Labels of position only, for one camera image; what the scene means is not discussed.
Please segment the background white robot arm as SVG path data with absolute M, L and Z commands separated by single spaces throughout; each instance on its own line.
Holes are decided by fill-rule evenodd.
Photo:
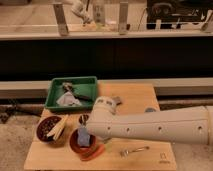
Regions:
M 70 5 L 72 13 L 81 18 L 84 24 L 90 24 L 92 22 L 92 19 L 84 10 L 84 6 L 81 0 L 63 0 L 63 3 L 65 5 Z

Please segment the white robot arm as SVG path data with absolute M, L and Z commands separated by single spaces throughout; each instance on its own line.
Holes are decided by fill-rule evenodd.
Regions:
M 117 115 L 116 102 L 101 96 L 86 129 L 99 137 L 213 145 L 213 106 Z

